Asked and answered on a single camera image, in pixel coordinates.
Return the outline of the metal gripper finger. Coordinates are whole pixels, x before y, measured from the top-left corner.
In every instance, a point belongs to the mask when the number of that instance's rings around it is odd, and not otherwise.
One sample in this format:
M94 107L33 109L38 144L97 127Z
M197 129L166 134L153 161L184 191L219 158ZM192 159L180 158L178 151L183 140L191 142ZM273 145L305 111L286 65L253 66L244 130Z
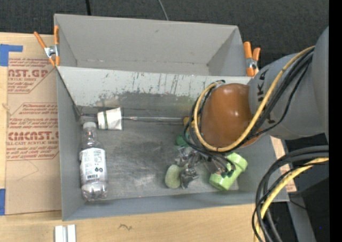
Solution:
M200 164L200 154L191 147L180 147L177 150L175 164L179 167L190 165L195 167Z
M183 189L188 188L189 184L198 179L199 174L196 172L194 168L182 168L180 172L180 180L181 180L181 187Z

